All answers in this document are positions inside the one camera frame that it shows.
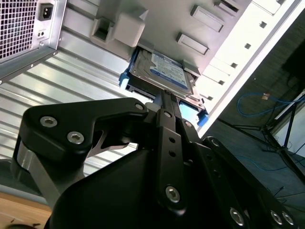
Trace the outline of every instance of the hard drive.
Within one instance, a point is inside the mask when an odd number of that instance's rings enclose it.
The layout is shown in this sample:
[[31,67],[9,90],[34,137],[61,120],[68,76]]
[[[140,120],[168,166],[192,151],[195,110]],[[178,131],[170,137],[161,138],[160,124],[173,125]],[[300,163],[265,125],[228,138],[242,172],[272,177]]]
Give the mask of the hard drive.
[[203,107],[203,98],[196,91],[192,75],[183,70],[182,64],[161,53],[140,50],[130,74],[169,90],[192,105]]

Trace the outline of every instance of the hard drive label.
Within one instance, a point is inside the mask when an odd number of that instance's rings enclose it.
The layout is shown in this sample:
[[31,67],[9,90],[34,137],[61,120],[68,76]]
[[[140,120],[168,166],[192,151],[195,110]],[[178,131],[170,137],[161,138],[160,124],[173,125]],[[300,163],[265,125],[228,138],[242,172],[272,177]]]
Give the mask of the hard drive label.
[[171,60],[162,54],[152,54],[152,62],[155,66],[150,67],[150,71],[171,83],[188,90],[182,65]]

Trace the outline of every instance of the black metal frame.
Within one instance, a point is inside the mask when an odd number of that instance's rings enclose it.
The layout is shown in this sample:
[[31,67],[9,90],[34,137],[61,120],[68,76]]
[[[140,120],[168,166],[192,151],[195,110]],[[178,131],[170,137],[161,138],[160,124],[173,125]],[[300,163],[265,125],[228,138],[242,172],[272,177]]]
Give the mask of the black metal frame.
[[[155,103],[160,109],[124,98],[25,112],[12,163],[15,171],[19,167],[17,177],[31,175],[47,201],[55,200],[46,229],[298,228],[217,139],[200,140],[181,118],[176,96],[163,91]],[[42,126],[46,115],[57,126]],[[71,130],[82,133],[84,142],[69,142]],[[75,180],[92,151],[129,142],[138,143],[136,151]]]
[[[305,174],[302,172],[302,170],[296,165],[295,161],[291,158],[291,156],[288,154],[288,142],[289,142],[289,137],[291,133],[291,128],[292,124],[294,121],[295,117],[295,112],[297,108],[298,102],[294,103],[278,120],[273,122],[272,125],[265,125],[263,127],[259,126],[252,126],[252,125],[233,125],[230,124],[220,118],[218,118],[218,121],[221,123],[243,133],[244,135],[247,135],[248,137],[254,139],[255,141],[258,141],[259,143],[266,145],[267,147],[273,149],[274,151],[270,150],[263,150],[264,152],[273,152],[273,153],[278,153],[282,160],[285,162],[285,164],[299,177],[299,179],[305,184]],[[271,130],[289,113],[291,113],[290,121],[289,121],[289,126],[288,130],[286,133],[285,137],[285,142],[284,145],[281,146],[277,140],[272,136]],[[268,142],[244,131],[244,130],[255,130],[255,131],[260,131],[264,136],[267,136]]]

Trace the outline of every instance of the wooden floor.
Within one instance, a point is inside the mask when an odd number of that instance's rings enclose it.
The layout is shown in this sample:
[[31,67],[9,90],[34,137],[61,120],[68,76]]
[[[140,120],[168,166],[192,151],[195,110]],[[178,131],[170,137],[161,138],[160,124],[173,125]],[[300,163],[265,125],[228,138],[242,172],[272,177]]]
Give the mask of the wooden floor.
[[46,205],[0,193],[0,229],[12,224],[43,229],[50,215],[51,209]]

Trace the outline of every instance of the power supply unit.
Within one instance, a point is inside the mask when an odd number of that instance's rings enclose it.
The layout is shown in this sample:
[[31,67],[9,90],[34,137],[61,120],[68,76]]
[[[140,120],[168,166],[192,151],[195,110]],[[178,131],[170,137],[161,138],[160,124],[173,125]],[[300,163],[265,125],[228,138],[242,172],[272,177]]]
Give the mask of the power supply unit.
[[66,0],[0,0],[0,83],[56,54]]

